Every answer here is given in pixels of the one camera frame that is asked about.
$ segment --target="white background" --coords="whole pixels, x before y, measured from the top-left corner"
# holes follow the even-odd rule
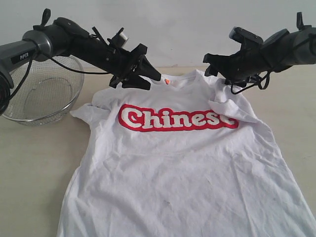
[[[125,48],[143,43],[155,67],[203,65],[206,53],[232,54],[239,44],[228,38],[241,26],[264,40],[278,30],[296,30],[296,12],[316,26],[316,0],[2,0],[0,45],[18,41],[40,24],[45,8],[104,38],[120,27],[130,37]]]

